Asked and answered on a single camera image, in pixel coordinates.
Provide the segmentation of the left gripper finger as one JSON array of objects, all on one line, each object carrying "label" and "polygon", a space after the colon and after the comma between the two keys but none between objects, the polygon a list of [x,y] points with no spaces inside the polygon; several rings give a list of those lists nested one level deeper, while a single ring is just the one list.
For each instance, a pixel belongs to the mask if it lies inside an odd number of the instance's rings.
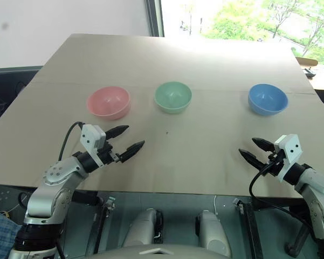
[{"label": "left gripper finger", "polygon": [[125,161],[129,160],[132,158],[144,145],[145,141],[139,141],[134,144],[132,144],[130,147],[126,149],[125,152],[120,154],[120,161],[124,163]]},{"label": "left gripper finger", "polygon": [[129,125],[120,125],[120,126],[117,126],[117,127],[107,130],[105,132],[106,140],[118,137],[128,128],[129,128]]}]

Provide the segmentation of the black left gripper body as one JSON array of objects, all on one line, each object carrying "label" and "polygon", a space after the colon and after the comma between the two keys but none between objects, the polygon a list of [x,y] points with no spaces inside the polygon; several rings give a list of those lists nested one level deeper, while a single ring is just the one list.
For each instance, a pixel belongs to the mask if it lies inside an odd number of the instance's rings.
[{"label": "black left gripper body", "polygon": [[113,146],[105,140],[103,146],[97,149],[97,156],[104,165],[109,165],[112,162],[121,161],[120,156],[112,151]]}]

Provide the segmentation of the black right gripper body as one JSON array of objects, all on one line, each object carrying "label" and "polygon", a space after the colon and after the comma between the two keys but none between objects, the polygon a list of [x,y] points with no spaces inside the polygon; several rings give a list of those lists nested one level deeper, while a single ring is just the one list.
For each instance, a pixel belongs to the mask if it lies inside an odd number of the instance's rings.
[{"label": "black right gripper body", "polygon": [[271,166],[266,170],[264,175],[267,173],[271,175],[278,175],[281,169],[284,166],[284,158],[285,152],[284,151],[275,151],[268,156],[269,162],[268,164]]}]

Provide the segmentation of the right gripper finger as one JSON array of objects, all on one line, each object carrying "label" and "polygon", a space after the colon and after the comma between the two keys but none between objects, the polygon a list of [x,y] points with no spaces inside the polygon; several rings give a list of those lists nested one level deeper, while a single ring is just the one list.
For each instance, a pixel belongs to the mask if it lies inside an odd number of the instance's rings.
[{"label": "right gripper finger", "polygon": [[241,156],[245,159],[246,162],[248,162],[251,166],[253,166],[257,170],[262,170],[267,164],[259,161],[255,155],[250,153],[249,151],[246,151],[244,149],[239,149],[239,153]]},{"label": "right gripper finger", "polygon": [[265,152],[271,152],[271,153],[275,152],[274,143],[268,140],[265,140],[263,138],[252,138],[252,141]]}]

